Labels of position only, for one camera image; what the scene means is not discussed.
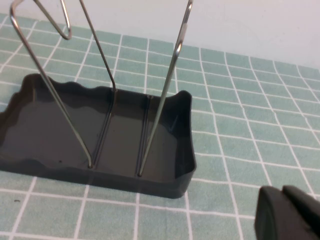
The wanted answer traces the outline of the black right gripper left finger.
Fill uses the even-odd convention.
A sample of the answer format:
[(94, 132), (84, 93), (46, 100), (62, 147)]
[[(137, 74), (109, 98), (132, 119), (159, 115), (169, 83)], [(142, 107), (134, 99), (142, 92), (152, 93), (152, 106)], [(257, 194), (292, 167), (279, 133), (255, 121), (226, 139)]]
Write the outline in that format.
[(259, 190), (254, 222), (258, 240), (312, 240), (313, 230), (279, 189)]

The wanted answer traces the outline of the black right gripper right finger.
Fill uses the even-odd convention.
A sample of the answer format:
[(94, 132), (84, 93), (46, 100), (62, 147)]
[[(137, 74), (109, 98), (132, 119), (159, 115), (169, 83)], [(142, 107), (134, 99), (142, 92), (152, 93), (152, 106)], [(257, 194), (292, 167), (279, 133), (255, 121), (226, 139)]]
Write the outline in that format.
[(320, 239), (320, 202), (293, 185), (285, 185), (282, 192), (289, 198), (311, 232)]

